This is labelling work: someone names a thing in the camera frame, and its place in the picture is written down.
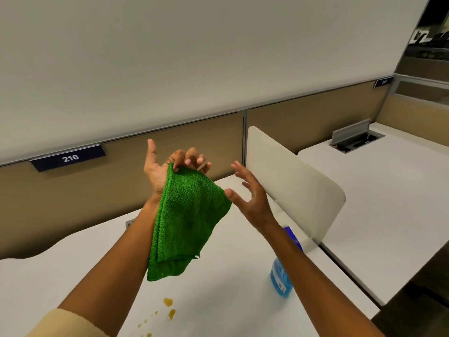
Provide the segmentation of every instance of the person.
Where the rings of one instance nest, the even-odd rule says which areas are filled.
[[[180,167],[199,169],[205,161],[204,155],[190,148],[186,153],[177,150],[159,165],[156,145],[148,140],[144,172],[153,186],[152,195],[115,245],[28,336],[117,336],[145,276],[169,163],[177,172]],[[251,200],[244,201],[232,189],[224,191],[226,196],[276,253],[319,336],[383,336],[291,241],[274,219],[266,192],[254,175],[237,161],[231,167],[250,190]],[[206,174],[210,168],[207,162],[200,170]]]

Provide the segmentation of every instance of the green cloth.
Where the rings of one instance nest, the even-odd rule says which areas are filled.
[[[180,168],[167,171],[148,262],[148,281],[180,275],[226,215],[231,202],[225,191],[203,173]]]

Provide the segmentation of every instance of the forearm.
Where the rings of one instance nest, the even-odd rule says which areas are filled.
[[[264,237],[278,256],[320,337],[384,336],[318,269],[278,223]]]
[[[59,308],[76,313],[116,336],[131,309],[148,266],[160,198],[153,196],[108,253]]]

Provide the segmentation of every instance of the yellow shirt sleeve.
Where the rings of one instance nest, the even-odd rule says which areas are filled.
[[[26,337],[108,337],[87,319],[72,312],[55,309],[48,312]]]

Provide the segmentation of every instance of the blue bottle cap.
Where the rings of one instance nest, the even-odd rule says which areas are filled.
[[[287,232],[288,236],[290,237],[290,239],[293,240],[293,242],[295,243],[296,246],[298,246],[298,248],[303,251],[303,248],[301,247],[300,242],[298,241],[298,239],[296,238],[296,236],[293,234],[293,232],[291,231],[290,227],[284,227],[284,230]]]

